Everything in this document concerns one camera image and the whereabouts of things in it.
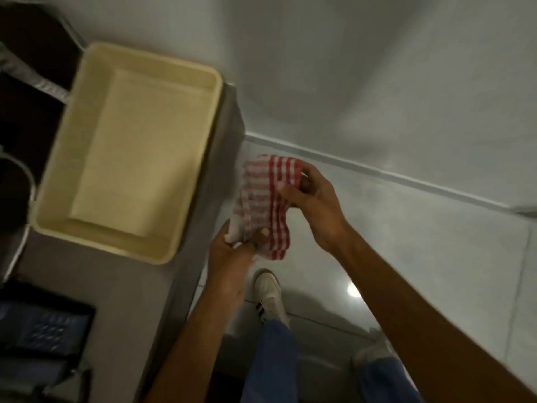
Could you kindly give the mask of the person's right hand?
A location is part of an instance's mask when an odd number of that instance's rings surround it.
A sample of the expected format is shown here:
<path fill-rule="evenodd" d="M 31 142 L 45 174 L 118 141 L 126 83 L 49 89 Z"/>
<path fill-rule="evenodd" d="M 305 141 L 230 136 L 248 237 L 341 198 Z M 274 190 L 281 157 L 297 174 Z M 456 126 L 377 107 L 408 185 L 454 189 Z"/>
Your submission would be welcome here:
<path fill-rule="evenodd" d="M 303 162 L 298 188 L 303 205 L 298 208 L 310 226 L 316 243 L 336 256 L 350 230 L 331 182 L 312 164 Z"/>

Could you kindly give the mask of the person's left hand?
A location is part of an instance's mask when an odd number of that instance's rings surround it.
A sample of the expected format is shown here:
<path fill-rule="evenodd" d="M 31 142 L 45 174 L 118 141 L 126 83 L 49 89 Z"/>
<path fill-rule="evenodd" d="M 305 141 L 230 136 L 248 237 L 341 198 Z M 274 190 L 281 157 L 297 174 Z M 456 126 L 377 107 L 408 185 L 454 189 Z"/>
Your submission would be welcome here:
<path fill-rule="evenodd" d="M 222 299 L 240 303 L 244 298 L 246 276 L 257 253 L 250 247 L 250 240 L 245 243 L 227 243 L 225 236 L 229 225 L 230 220 L 227 220 L 211 243 L 206 289 Z"/>

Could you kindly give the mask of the red white checkered cloth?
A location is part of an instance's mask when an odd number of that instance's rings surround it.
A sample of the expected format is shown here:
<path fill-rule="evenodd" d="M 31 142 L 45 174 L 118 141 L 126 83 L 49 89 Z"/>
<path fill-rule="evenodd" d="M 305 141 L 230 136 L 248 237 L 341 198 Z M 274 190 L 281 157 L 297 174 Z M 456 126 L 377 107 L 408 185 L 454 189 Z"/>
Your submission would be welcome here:
<path fill-rule="evenodd" d="M 260 155 L 246 161 L 225 242 L 245 243 L 265 228 L 269 236 L 258 250 L 259 256 L 283 260 L 291 245 L 286 219 L 291 204 L 280 196 L 278 183 L 299 188 L 302 170 L 303 161 L 294 157 Z"/>

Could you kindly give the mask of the person's left forearm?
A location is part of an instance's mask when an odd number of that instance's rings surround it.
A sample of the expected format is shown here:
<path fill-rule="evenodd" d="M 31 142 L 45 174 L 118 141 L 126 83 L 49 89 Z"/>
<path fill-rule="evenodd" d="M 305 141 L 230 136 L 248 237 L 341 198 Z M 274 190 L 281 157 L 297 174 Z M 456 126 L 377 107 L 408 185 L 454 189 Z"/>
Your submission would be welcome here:
<path fill-rule="evenodd" d="M 206 284 L 143 403 L 204 403 L 230 319 L 244 284 Z"/>

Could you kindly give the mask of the person's right forearm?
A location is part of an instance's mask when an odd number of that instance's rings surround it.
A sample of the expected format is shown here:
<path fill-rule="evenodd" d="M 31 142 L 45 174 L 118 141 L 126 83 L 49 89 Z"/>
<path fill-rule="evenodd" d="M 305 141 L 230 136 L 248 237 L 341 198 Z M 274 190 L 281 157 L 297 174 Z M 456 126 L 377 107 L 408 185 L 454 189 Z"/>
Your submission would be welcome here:
<path fill-rule="evenodd" d="M 537 403 L 537 395 L 423 299 L 348 223 L 330 252 L 427 403 Z"/>

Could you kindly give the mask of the white sneaker with black stripes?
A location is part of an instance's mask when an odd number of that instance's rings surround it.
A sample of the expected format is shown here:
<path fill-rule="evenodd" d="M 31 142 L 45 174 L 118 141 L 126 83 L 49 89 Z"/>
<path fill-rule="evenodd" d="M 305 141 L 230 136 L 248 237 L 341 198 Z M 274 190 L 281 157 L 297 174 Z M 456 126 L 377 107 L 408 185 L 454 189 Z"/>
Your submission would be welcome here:
<path fill-rule="evenodd" d="M 275 274 L 269 269 L 259 269 L 252 278 L 252 294 L 256 313 L 260 322 L 278 321 L 290 329 L 290 321 L 285 311 L 281 286 Z"/>

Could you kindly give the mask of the blue jeans leg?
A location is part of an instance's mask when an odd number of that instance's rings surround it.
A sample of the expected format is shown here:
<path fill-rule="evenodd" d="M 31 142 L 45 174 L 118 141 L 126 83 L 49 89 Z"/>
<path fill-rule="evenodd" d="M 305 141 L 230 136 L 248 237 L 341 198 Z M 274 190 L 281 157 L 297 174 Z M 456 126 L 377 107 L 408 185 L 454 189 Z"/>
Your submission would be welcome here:
<path fill-rule="evenodd" d="M 424 403 L 406 376 L 401 362 L 387 357 L 368 362 L 357 370 L 363 403 Z"/>
<path fill-rule="evenodd" d="M 244 382 L 240 403 L 298 403 L 298 351 L 290 329 L 266 321 Z"/>

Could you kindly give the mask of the stainless steel counter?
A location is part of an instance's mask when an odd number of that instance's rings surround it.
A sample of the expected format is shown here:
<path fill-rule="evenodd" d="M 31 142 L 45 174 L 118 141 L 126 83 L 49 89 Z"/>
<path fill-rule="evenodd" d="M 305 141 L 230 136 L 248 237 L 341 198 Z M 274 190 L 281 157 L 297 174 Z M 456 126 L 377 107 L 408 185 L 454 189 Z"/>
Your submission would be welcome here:
<path fill-rule="evenodd" d="M 77 369 L 53 387 L 0 380 L 0 401 L 138 403 L 182 329 L 228 197 L 245 126 L 237 87 L 225 84 L 185 235 L 178 253 L 151 265 L 30 233 L 11 298 L 56 295 L 57 306 L 85 304 L 95 315 Z"/>

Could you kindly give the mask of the cream plastic tray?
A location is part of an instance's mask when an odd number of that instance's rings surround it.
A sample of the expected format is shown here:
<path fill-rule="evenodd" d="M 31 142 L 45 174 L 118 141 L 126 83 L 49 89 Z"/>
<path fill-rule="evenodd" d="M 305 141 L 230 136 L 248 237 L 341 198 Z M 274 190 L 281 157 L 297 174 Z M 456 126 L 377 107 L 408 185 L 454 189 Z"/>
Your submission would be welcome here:
<path fill-rule="evenodd" d="M 93 42 L 64 108 L 32 228 L 145 263 L 170 262 L 223 87 L 213 67 Z"/>

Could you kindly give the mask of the black device with blue keypad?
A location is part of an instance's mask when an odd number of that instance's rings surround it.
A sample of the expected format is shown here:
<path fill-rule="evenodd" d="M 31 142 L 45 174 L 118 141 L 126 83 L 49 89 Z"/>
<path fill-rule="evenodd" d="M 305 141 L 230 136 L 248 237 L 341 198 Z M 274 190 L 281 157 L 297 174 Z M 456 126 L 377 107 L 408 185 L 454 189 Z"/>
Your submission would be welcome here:
<path fill-rule="evenodd" d="M 0 366 L 23 374 L 77 369 L 96 308 L 29 283 L 0 288 Z"/>

